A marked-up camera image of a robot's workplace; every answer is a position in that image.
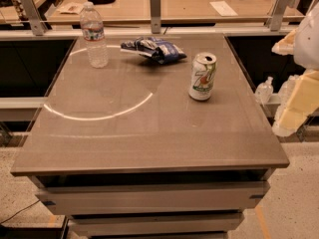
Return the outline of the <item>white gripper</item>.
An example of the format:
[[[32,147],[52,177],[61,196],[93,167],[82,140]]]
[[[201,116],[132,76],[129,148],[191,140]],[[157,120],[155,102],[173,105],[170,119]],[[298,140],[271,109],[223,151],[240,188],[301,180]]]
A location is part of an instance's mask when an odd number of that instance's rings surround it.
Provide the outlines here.
[[[319,109],[319,4],[306,15],[297,31],[292,30],[271,49],[275,54],[293,55],[306,70],[294,82],[289,99],[280,105],[272,131],[281,137],[296,132]]]

